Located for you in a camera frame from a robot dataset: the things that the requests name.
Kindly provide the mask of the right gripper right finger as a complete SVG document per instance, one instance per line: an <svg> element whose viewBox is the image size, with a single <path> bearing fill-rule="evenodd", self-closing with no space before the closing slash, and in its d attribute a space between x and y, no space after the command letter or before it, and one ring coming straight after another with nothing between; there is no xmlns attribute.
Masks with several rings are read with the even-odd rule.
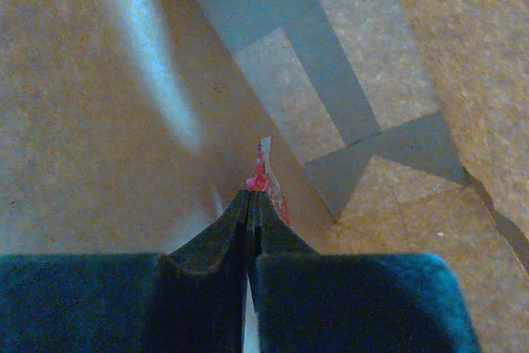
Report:
<svg viewBox="0 0 529 353"><path fill-rule="evenodd" d="M263 352L478 352L455 274L432 254L322 255L250 195Z"/></svg>

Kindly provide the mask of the brown paper bag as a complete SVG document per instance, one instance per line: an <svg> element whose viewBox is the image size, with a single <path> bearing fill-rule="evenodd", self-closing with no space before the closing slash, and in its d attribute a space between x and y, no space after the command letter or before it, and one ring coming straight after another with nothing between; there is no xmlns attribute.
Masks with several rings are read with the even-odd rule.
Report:
<svg viewBox="0 0 529 353"><path fill-rule="evenodd" d="M493 224L400 0L1 0L1 250L171 250L273 139L326 253L428 249L487 352L528 349Z"/></svg>

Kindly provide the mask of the red snack packet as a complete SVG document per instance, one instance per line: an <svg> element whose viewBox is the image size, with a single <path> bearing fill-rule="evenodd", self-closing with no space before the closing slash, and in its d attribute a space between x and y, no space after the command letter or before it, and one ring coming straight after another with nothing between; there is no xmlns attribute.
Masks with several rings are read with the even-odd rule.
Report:
<svg viewBox="0 0 529 353"><path fill-rule="evenodd" d="M276 177L271 164L272 137L263 138L258 144L257 163L254 176L246 180L247 188L250 192L265 192L269 195L274 209L279 218L291 225L288 214L288 202L281 189L278 178ZM245 304L245 334L244 334L244 352L260 352L257 311L255 304L257 301L256 287L251 284L251 271L248 271Z"/></svg>

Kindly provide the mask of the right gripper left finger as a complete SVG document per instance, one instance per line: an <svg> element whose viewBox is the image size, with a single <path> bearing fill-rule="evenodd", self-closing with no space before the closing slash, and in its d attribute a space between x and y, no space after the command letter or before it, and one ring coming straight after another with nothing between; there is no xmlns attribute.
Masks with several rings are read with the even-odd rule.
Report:
<svg viewBox="0 0 529 353"><path fill-rule="evenodd" d="M4 255L4 352L239 352L249 194L170 254Z"/></svg>

